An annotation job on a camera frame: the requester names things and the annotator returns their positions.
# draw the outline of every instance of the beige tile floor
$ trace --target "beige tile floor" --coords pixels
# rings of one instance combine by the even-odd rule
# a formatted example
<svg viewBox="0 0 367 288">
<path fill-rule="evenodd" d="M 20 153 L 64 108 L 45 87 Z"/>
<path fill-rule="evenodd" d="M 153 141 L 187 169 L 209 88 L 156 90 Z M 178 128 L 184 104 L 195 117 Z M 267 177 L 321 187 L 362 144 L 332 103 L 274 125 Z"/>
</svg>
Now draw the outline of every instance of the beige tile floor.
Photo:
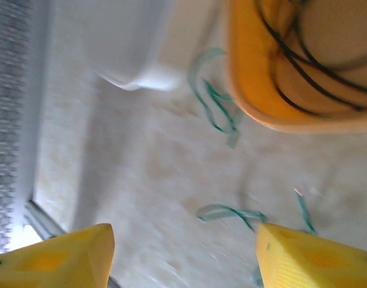
<svg viewBox="0 0 367 288">
<path fill-rule="evenodd" d="M 83 10 L 55 1 L 35 199 L 65 230 L 111 223 L 123 287 L 253 287 L 252 233 L 195 210 L 302 228 L 296 184 L 321 236 L 367 250 L 367 134 L 290 135 L 245 117 L 232 150 L 187 86 L 127 92 L 95 76 Z"/>
</svg>

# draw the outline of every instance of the black wire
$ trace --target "black wire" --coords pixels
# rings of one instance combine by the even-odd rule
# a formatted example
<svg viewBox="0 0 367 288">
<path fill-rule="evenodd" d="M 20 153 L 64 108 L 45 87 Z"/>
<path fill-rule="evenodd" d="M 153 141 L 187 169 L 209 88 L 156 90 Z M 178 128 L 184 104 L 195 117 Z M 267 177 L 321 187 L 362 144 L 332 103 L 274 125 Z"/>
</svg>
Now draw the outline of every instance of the black wire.
<svg viewBox="0 0 367 288">
<path fill-rule="evenodd" d="M 297 31 L 297 40 L 303 50 L 303 52 L 307 55 L 307 57 L 310 59 L 311 62 L 313 62 L 314 64 L 317 62 L 317 60 L 315 60 L 315 58 L 311 55 L 310 51 L 306 48 L 306 44 L 305 41 L 303 40 L 303 33 L 302 30 L 299 26 L 299 23 L 297 23 L 297 27 L 296 29 L 298 29 Z M 360 67 L 364 67 L 367 66 L 367 54 L 359 56 L 356 59 L 352 59 L 352 60 L 348 60 L 347 62 L 344 63 L 340 63 L 340 64 L 330 64 L 330 65 L 323 65 L 327 68 L 329 68 L 330 70 L 333 71 L 349 71 L 349 70 L 353 70 L 353 69 L 358 69 Z"/>
<path fill-rule="evenodd" d="M 297 38 L 299 40 L 299 44 L 301 46 L 302 51 L 305 53 L 305 55 L 308 57 L 308 59 L 310 60 L 310 62 L 312 62 L 312 64 L 320 71 L 322 71 L 324 74 L 328 75 L 330 78 L 336 80 L 337 82 L 344 84 L 348 87 L 352 87 L 354 89 L 357 89 L 359 91 L 365 92 L 367 93 L 367 87 L 362 86 L 362 85 L 358 85 L 354 82 L 351 82 L 349 80 L 347 80 L 346 78 L 343 78 L 339 75 L 337 75 L 336 73 L 334 73 L 331 69 L 327 68 L 326 66 L 322 65 L 321 63 L 319 63 L 310 53 L 310 51 L 306 48 L 305 43 L 302 40 L 302 35 L 301 35 L 301 31 L 299 29 L 299 22 L 298 22 L 298 17 L 296 18 L 296 21 L 294 22 L 294 31 L 297 35 Z"/>
<path fill-rule="evenodd" d="M 258 15 L 260 16 L 261 21 L 263 22 L 264 26 L 266 27 L 267 31 L 269 32 L 269 34 L 274 38 L 274 40 L 278 43 L 278 46 L 283 50 L 283 54 L 284 56 L 287 58 L 287 60 L 290 62 L 290 64 L 297 70 L 297 72 L 314 88 L 316 89 L 319 93 L 323 94 L 324 96 L 326 96 L 327 98 L 340 103 L 340 104 L 344 104 L 350 108 L 352 108 L 355 111 L 364 111 L 367 110 L 367 107 L 361 106 L 359 104 L 344 100 L 342 98 L 340 98 L 339 96 L 336 96 L 332 93 L 330 93 L 329 91 L 325 90 L 323 87 L 321 87 L 317 82 L 315 82 L 306 72 L 305 70 L 302 69 L 302 67 L 297 63 L 296 60 L 310 65 L 318 70 L 320 70 L 321 72 L 323 72 L 324 74 L 328 75 L 329 77 L 331 77 L 332 79 L 336 80 L 339 83 L 342 83 L 346 86 L 352 87 L 354 89 L 360 90 L 362 92 L 366 92 L 367 93 L 367 87 L 358 85 L 356 83 L 350 82 L 347 79 L 335 74 L 331 69 L 323 66 L 322 64 L 320 64 L 309 52 L 309 50 L 306 48 L 303 40 L 302 40 L 302 34 L 300 33 L 300 29 L 299 29 L 299 22 L 298 22 L 298 18 L 299 18 L 299 13 L 296 13 L 289 29 L 285 32 L 285 36 L 282 37 L 278 32 L 276 32 L 267 22 L 265 15 L 263 13 L 263 9 L 262 6 L 260 4 L 261 0 L 255 0 L 255 7 L 257 10 Z M 305 59 L 304 57 L 300 56 L 299 54 L 297 54 L 294 50 L 292 50 L 291 48 L 289 48 L 284 40 L 286 40 L 287 36 L 289 35 L 289 32 L 291 30 L 294 30 L 297 38 L 299 40 L 299 43 L 301 45 L 301 49 L 303 50 L 303 52 L 305 53 L 305 55 L 308 57 L 308 59 Z M 361 61 L 363 59 L 365 59 L 367 57 L 367 55 L 365 55 L 364 57 L 361 57 Z M 330 114 L 321 114 L 315 111 L 311 111 L 308 110 L 306 108 L 303 108 L 301 106 L 299 106 L 298 104 L 296 104 L 295 102 L 293 102 L 291 99 L 289 99 L 280 89 L 279 85 L 278 85 L 278 81 L 276 79 L 275 76 L 275 69 L 271 69 L 270 70 L 270 76 L 272 78 L 272 82 L 275 86 L 275 89 L 277 90 L 278 94 L 281 96 L 281 98 L 288 103 L 289 105 L 291 105 L 292 107 L 294 107 L 297 110 L 300 110 L 301 112 L 307 113 L 309 115 L 312 116 L 319 116 L 319 117 L 331 117 L 334 116 L 331 113 Z"/>
</svg>

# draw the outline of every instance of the teal string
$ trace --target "teal string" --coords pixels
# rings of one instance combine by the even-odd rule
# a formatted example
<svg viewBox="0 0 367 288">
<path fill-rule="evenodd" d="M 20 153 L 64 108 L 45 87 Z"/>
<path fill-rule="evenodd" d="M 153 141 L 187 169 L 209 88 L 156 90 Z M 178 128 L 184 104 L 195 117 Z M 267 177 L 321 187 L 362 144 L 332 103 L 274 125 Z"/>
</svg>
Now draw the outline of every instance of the teal string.
<svg viewBox="0 0 367 288">
<path fill-rule="evenodd" d="M 317 235 L 317 232 L 314 229 L 314 226 L 311 223 L 310 215 L 308 212 L 308 208 L 306 207 L 305 199 L 303 195 L 298 191 L 298 189 L 294 189 L 296 192 L 297 202 L 300 206 L 302 212 L 302 219 L 306 224 L 307 229 L 302 229 L 305 233 L 309 233 L 312 235 Z M 267 222 L 267 217 L 260 211 L 252 211 L 252 210 L 235 210 L 231 207 L 220 205 L 220 204 L 213 204 L 207 205 L 198 209 L 196 213 L 197 219 L 199 219 L 203 223 L 207 223 L 209 221 L 220 220 L 227 217 L 239 217 L 242 221 L 248 226 L 248 228 L 255 233 L 255 229 L 252 227 L 248 218 L 260 220 L 261 223 Z M 251 282 L 257 286 L 263 286 L 263 280 L 261 276 L 261 271 L 259 266 L 257 266 L 252 274 Z"/>
<path fill-rule="evenodd" d="M 226 55 L 225 51 L 223 51 L 221 48 L 209 49 L 209 50 L 206 50 L 206 51 L 202 52 L 201 54 L 199 54 L 197 57 L 194 58 L 194 60 L 192 61 L 191 65 L 189 67 L 188 82 L 189 82 L 189 86 L 190 86 L 193 94 L 197 97 L 197 99 L 199 100 L 199 102 L 203 106 L 204 111 L 206 113 L 206 116 L 207 116 L 209 122 L 218 131 L 232 137 L 233 139 L 228 141 L 228 145 L 229 146 L 235 146 L 236 139 L 239 136 L 239 131 L 237 129 L 237 125 L 240 123 L 240 119 L 241 119 L 241 115 L 242 115 L 241 113 L 239 113 L 240 109 L 237 107 L 236 114 L 234 116 L 231 116 L 228 113 L 228 111 L 225 109 L 225 107 L 222 105 L 221 102 L 222 101 L 231 102 L 231 101 L 233 101 L 232 97 L 229 94 L 219 94 L 219 93 L 217 93 L 216 90 L 213 88 L 213 86 L 209 83 L 209 81 L 207 81 L 205 79 L 201 79 L 202 80 L 202 85 L 203 85 L 207 95 L 210 97 L 210 99 L 214 102 L 216 107 L 222 112 L 222 114 L 225 116 L 225 118 L 227 120 L 226 127 L 221 128 L 216 123 L 212 110 L 209 108 L 209 106 L 205 102 L 204 98 L 201 96 L 201 93 L 198 90 L 198 86 L 197 86 L 198 74 L 199 74 L 199 71 L 200 71 L 202 65 L 205 62 L 210 61 L 210 60 L 212 60 L 216 57 L 225 56 L 225 55 Z"/>
</svg>

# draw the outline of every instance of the yellow bucket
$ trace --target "yellow bucket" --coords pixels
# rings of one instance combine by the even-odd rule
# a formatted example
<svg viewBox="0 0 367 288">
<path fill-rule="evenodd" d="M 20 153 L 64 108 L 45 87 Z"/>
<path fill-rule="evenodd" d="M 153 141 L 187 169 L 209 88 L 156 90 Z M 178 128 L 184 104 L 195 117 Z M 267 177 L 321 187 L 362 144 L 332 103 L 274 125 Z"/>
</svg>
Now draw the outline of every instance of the yellow bucket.
<svg viewBox="0 0 367 288">
<path fill-rule="evenodd" d="M 356 87 L 306 63 L 300 31 L 315 61 Z M 301 59 L 289 57 L 278 39 Z M 229 0 L 228 55 L 232 96 L 263 125 L 298 133 L 367 130 L 367 0 Z M 351 62 L 357 67 L 345 68 Z"/>
</svg>

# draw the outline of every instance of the yellow plastic part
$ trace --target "yellow plastic part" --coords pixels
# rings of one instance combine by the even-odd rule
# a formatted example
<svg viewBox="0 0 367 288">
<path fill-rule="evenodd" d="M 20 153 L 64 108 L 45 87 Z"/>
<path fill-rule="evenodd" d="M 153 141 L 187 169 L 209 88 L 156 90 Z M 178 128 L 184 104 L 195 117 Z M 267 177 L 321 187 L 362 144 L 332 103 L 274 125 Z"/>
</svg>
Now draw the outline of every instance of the yellow plastic part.
<svg viewBox="0 0 367 288">
<path fill-rule="evenodd" d="M 260 0 L 267 21 L 277 31 L 283 32 L 292 18 L 294 7 L 289 0 Z M 345 112 L 341 118 L 319 118 L 300 112 L 286 103 L 277 93 L 270 78 L 270 57 L 278 51 L 278 45 L 264 27 L 258 16 L 254 0 L 230 0 L 228 2 L 228 81 L 231 94 L 237 105 L 250 117 L 270 128 L 293 133 L 320 133 L 366 131 L 367 112 L 352 112 L 318 94 L 299 74 L 289 68 L 284 57 L 278 57 L 278 65 L 282 69 L 279 75 L 286 83 L 286 94 L 290 94 L 295 102 L 309 110 Z M 351 97 L 356 102 L 367 96 L 358 95 L 356 91 L 338 85 L 337 82 L 319 71 L 310 71 L 304 67 L 314 79 L 338 95 Z"/>
<path fill-rule="evenodd" d="M 99 224 L 0 255 L 0 288 L 104 288 L 114 254 Z"/>
<path fill-rule="evenodd" d="M 265 288 L 367 288 L 367 252 L 274 224 L 257 232 Z"/>
</svg>

